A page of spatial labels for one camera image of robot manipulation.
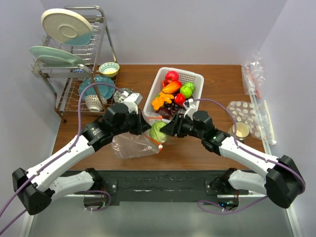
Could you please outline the clear zip top bag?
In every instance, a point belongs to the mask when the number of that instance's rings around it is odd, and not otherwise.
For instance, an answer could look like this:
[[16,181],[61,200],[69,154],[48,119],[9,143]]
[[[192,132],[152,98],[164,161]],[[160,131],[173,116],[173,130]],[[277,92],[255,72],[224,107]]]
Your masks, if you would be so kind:
[[141,135],[123,133],[113,138],[111,142],[114,155],[120,159],[138,158],[158,154],[163,143],[150,136],[150,130]]

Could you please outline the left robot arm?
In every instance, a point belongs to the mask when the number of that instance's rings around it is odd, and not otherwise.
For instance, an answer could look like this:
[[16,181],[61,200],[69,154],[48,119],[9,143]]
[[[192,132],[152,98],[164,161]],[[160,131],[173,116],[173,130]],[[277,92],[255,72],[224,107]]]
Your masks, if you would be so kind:
[[94,168],[87,168],[74,176],[64,177],[63,174],[74,164],[110,144],[115,136],[145,133],[154,126],[154,120],[162,119],[144,118],[140,110],[129,111],[127,105],[115,103],[107,108],[103,116],[79,129],[78,135],[51,157],[28,170],[15,170],[12,174],[14,191],[26,211],[36,215],[60,197],[78,192],[100,192],[104,179]]

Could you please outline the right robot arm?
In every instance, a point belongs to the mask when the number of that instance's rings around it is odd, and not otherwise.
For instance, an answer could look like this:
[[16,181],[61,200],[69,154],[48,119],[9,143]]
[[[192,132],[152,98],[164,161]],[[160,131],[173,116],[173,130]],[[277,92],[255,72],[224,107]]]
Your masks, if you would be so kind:
[[289,208],[295,198],[303,193],[306,183],[294,160],[262,153],[240,143],[228,133],[217,129],[206,111],[190,116],[176,115],[160,131],[168,136],[192,136],[201,140],[211,153],[233,159],[249,169],[250,173],[229,169],[220,181],[226,194],[235,190],[248,190],[266,195],[281,208]]

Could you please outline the large green cabbage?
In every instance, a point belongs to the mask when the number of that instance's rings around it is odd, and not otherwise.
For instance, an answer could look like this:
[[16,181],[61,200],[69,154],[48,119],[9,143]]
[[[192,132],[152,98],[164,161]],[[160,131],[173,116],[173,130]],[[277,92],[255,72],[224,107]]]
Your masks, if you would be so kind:
[[160,129],[165,126],[166,123],[163,121],[154,122],[149,132],[150,137],[158,143],[166,142],[169,136],[164,134],[163,132],[160,132]]

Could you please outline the red bell pepper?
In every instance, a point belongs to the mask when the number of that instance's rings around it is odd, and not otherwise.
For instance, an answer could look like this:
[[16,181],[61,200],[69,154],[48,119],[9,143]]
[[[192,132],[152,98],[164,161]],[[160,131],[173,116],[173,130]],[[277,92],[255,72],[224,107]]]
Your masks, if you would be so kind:
[[177,104],[178,106],[182,107],[185,101],[186,101],[185,95],[182,93],[177,93],[174,97],[174,103]]

